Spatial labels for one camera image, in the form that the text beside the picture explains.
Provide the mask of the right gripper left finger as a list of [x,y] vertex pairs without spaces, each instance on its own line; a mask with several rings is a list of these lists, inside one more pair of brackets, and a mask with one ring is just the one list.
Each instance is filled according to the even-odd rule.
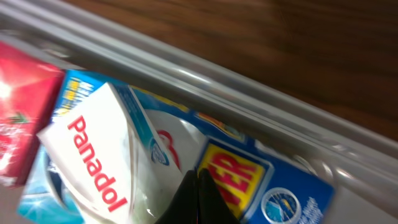
[[155,224],[197,224],[198,175],[189,170],[179,185],[169,207]]

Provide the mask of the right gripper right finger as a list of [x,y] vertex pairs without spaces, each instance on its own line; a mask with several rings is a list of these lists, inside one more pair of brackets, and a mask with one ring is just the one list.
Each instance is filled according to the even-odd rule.
[[198,222],[201,224],[239,224],[228,208],[208,169],[198,175]]

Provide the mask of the blue Kool Fever box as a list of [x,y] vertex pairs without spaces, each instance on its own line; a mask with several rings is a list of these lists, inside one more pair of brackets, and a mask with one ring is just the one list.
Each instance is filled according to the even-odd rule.
[[[105,83],[127,85],[99,73],[69,70],[51,124]],[[230,126],[146,90],[130,87],[182,173],[182,180],[189,170],[196,170],[199,175],[202,169],[208,169],[240,223],[322,221],[333,198],[331,185],[260,150],[257,140]],[[43,144],[17,211],[36,223],[86,223]]]

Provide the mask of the white Panadol box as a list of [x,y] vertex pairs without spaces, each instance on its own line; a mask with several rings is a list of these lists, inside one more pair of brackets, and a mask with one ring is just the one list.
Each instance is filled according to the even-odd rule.
[[86,223],[155,223],[182,180],[127,85],[105,83],[38,137]]

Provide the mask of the clear plastic container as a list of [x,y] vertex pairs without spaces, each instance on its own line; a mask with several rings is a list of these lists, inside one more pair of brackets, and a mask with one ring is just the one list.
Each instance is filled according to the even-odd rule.
[[2,1],[1,38],[139,86],[254,136],[333,184],[326,223],[397,222],[397,143],[62,1]]

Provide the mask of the red Panadol box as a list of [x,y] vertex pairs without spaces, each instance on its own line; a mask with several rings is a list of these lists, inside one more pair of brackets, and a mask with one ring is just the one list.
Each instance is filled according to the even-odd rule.
[[26,183],[50,121],[63,70],[1,43],[1,184]]

